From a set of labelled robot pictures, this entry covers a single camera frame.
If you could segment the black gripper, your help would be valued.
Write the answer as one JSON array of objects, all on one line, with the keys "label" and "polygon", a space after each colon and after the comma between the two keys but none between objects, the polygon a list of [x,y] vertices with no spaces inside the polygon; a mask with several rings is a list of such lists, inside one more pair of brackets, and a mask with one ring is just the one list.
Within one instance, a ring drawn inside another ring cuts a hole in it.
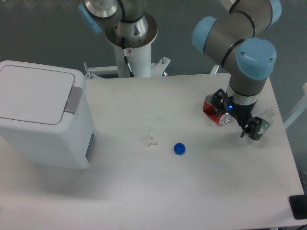
[{"label": "black gripper", "polygon": [[238,122],[242,128],[241,138],[245,134],[254,138],[259,133],[263,119],[251,116],[254,103],[249,105],[237,104],[234,102],[233,96],[228,97],[223,89],[219,89],[213,94],[211,104],[216,111],[216,117],[220,117],[227,112]]}]

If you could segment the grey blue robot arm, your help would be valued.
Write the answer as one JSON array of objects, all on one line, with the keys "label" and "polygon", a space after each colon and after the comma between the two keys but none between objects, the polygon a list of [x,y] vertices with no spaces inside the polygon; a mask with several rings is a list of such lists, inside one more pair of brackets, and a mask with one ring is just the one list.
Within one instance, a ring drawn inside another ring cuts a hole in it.
[{"label": "grey blue robot arm", "polygon": [[[282,8],[278,0],[223,0],[221,4],[229,16],[203,18],[191,40],[231,76],[227,90],[213,94],[216,116],[230,114],[242,134],[254,138],[264,119],[252,116],[252,110],[277,56],[273,44],[258,34],[279,19]],[[78,10],[89,27],[95,33],[104,32],[113,45],[120,77],[153,76],[151,44],[157,23],[145,12],[142,0],[85,0]]]}]

